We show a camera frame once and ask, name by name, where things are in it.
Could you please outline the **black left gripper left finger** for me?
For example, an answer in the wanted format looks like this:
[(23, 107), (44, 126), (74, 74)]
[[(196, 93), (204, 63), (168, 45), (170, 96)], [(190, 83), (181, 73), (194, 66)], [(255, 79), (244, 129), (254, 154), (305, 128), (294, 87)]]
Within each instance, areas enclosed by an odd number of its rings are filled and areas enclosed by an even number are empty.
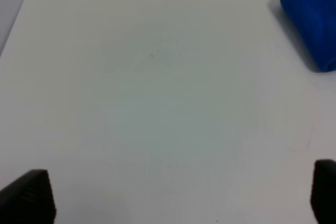
[(55, 219), (47, 170), (30, 170), (1, 189), (1, 223), (54, 223)]

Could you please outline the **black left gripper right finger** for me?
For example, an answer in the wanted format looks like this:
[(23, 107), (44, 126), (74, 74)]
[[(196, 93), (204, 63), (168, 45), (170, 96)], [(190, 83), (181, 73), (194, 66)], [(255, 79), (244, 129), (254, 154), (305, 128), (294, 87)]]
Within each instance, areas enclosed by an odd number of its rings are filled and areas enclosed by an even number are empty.
[(335, 223), (335, 161), (315, 162), (310, 204), (317, 223)]

